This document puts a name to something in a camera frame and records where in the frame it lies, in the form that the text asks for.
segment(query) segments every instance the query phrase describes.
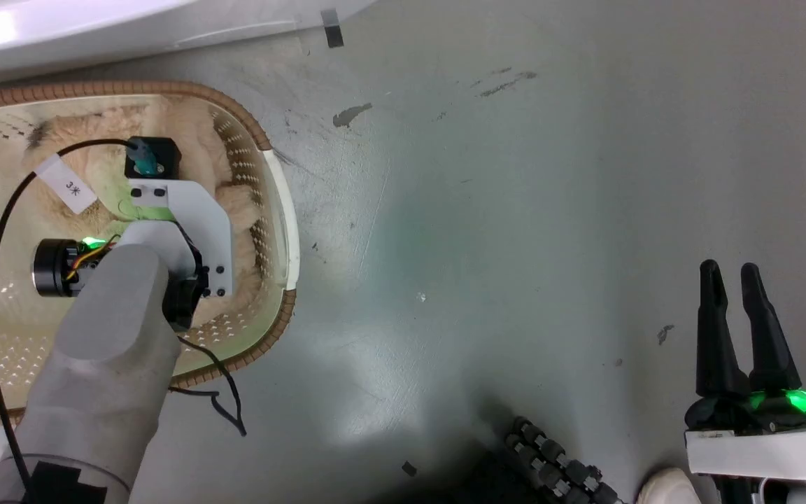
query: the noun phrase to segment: yellow wire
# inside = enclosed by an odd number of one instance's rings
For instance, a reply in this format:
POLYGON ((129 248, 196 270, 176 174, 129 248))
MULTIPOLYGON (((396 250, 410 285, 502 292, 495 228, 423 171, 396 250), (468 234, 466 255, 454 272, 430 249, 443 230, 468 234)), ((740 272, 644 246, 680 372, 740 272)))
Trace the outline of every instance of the yellow wire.
POLYGON ((70 274, 68 274, 66 277, 64 277, 64 281, 69 281, 71 278, 76 277, 76 272, 80 268, 80 265, 83 264, 83 261, 86 261, 86 259, 91 258, 92 256, 99 255, 100 253, 104 252, 108 248, 108 246, 112 242, 114 242, 114 239, 118 238, 119 236, 120 235, 115 234, 114 236, 111 237, 111 239, 108 240, 108 243, 105 243, 104 245, 100 246, 99 248, 96 248, 95 250, 92 250, 90 252, 86 252, 85 254, 80 255, 79 258, 76 258, 76 261, 73 262, 73 267, 71 267, 70 274))

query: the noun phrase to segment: beige basket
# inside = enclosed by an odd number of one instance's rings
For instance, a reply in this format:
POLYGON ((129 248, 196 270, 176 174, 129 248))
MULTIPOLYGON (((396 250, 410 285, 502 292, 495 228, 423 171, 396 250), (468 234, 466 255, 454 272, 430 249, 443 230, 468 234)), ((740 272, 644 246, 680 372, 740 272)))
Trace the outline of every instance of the beige basket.
MULTIPOLYGON (((0 215, 20 181, 18 170, 3 167, 20 162, 27 137, 36 125, 57 116, 143 105, 161 95, 208 103, 214 129, 226 146, 234 182, 252 186, 263 210, 264 218, 250 230, 263 278, 257 299, 244 313, 221 316, 185 335, 195 344, 211 349, 228 370, 237 370, 269 350, 285 331, 294 309, 300 246, 294 206, 281 164, 260 125, 233 99, 193 83, 67 83, 0 90, 0 215)), ((0 380, 14 421, 22 415, 29 386, 71 302, 43 299, 32 288, 32 250, 40 239, 57 237, 46 237, 34 230, 32 212, 22 210, 26 203, 19 202, 0 255, 0 380)), ((218 376, 207 357, 185 349, 176 364, 173 385, 188 387, 218 376)))

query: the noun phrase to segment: stuffed animal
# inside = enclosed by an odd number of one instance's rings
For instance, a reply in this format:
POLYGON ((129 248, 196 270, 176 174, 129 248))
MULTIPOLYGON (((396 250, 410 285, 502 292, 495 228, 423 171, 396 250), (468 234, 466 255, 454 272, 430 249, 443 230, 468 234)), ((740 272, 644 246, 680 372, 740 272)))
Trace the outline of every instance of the stuffed animal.
MULTIPOLYGON (((232 223, 234 284, 232 296, 201 299, 193 326, 201 326, 221 313, 240 312, 260 290, 257 250, 250 228, 260 219, 260 208, 249 185, 233 185, 226 148, 213 128, 208 105, 198 99, 160 97, 143 106, 116 106, 100 114, 51 119, 33 132, 24 153, 24 172, 63 147, 93 138, 169 137, 182 160, 180 179, 201 184, 226 210, 232 223)), ((81 239, 119 234, 130 221, 166 218, 164 210, 132 204, 124 174, 125 148, 93 146, 64 156, 64 162, 99 198, 79 215, 74 214, 45 184, 31 184, 32 200, 42 223, 53 236, 81 239)))

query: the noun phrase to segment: brown basket rim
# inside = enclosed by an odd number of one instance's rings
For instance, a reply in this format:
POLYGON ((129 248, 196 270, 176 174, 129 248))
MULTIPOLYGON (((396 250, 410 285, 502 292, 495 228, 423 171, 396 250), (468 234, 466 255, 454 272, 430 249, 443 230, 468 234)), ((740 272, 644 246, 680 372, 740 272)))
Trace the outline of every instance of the brown basket rim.
MULTIPOLYGON (((38 84, 23 88, 0 90, 0 106, 51 102, 51 100, 55 99, 116 95, 179 95, 204 99, 206 102, 220 106, 233 115, 253 137, 253 141, 261 151, 272 150, 272 145, 269 143, 269 138, 266 138, 265 131, 250 112, 244 109, 236 100, 229 98, 218 90, 198 83, 172 82, 172 80, 96 80, 96 82, 38 84)), ((285 332, 285 328, 287 328, 288 322, 291 320, 295 300, 297 300, 297 290, 286 290, 282 294, 282 303, 276 318, 272 325, 269 326, 266 334, 247 350, 222 360, 226 369, 230 371, 240 370, 256 361, 257 358, 262 357, 269 348, 272 348, 272 345, 275 345, 279 337, 285 332)), ((210 364, 210 366, 201 367, 201 369, 188 371, 173 377, 170 385, 180 389, 188 389, 190 386, 199 385, 219 376, 220 371, 217 370, 214 364, 210 364)), ((24 408, 8 410, 12 424, 20 422, 23 417, 23 410, 24 408)))

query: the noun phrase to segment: black wire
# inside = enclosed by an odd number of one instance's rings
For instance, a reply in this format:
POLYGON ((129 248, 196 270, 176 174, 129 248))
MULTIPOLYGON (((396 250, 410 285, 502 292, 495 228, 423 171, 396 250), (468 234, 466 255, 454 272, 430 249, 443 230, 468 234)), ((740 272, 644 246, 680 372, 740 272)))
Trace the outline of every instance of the black wire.
POLYGON ((220 374, 226 377, 226 381, 229 383, 229 388, 232 390, 232 398, 236 402, 236 416, 233 417, 231 414, 229 414, 228 411, 226 411, 225 408, 223 408, 222 405, 220 405, 219 402, 217 402, 217 398, 218 396, 220 396, 220 393, 215 390, 214 391, 188 390, 185 388, 178 388, 176 386, 170 386, 169 390, 171 392, 184 393, 187 396, 207 396, 207 398, 211 399, 211 404, 213 405, 213 408, 217 410, 217 413, 220 414, 221 417, 228 420, 230 424, 234 425, 234 427, 237 428, 238 433, 241 434, 242 437, 247 436, 247 430, 246 428, 244 428, 244 421, 242 421, 241 419, 241 399, 238 396, 238 388, 236 387, 236 385, 234 385, 234 379, 232 375, 230 375, 229 371, 226 369, 226 366, 223 366, 223 363, 220 362, 220 359, 217 358, 217 356, 215 356, 212 351, 202 346, 193 344, 193 342, 186 340, 180 335, 176 335, 176 337, 179 338, 179 342, 181 342, 181 344, 187 345, 188 347, 192 347, 193 349, 198 350, 203 354, 206 354, 208 357, 210 357, 211 361, 213 361, 214 366, 216 366, 217 370, 220 371, 220 374))
MULTIPOLYGON (((103 144, 117 144, 118 146, 125 146, 130 149, 135 149, 134 144, 129 143, 125 140, 117 140, 117 139, 100 139, 100 140, 87 140, 87 141, 80 141, 80 143, 75 143, 72 146, 64 147, 58 151, 58 156, 64 156, 65 154, 72 153, 77 149, 81 149, 83 147, 89 146, 103 146, 103 144)), ((0 217, 0 248, 2 248, 2 237, 6 232, 6 226, 8 224, 8 218, 12 214, 14 210, 14 205, 17 204, 17 200, 23 191, 27 188, 29 183, 36 178, 36 172, 32 171, 27 174, 27 176, 20 182, 16 189, 14 189, 14 193, 8 199, 8 203, 6 204, 6 208, 2 211, 2 217, 0 217)), ((0 383, 0 421, 2 421, 2 430, 6 432, 6 439, 8 440, 8 448, 10 452, 12 452, 12 457, 14 459, 14 465, 17 466, 17 472, 20 475, 20 481, 23 483, 24 491, 26 492, 25 500, 28 504, 32 504, 35 501, 34 494, 31 487, 31 480, 29 479, 29 471, 27 470, 27 463, 23 459, 22 453, 20 453, 20 447, 17 444, 17 437, 14 436, 14 428, 12 424, 10 424, 10 418, 8 417, 8 407, 6 405, 6 399, 2 393, 2 384, 0 383)))

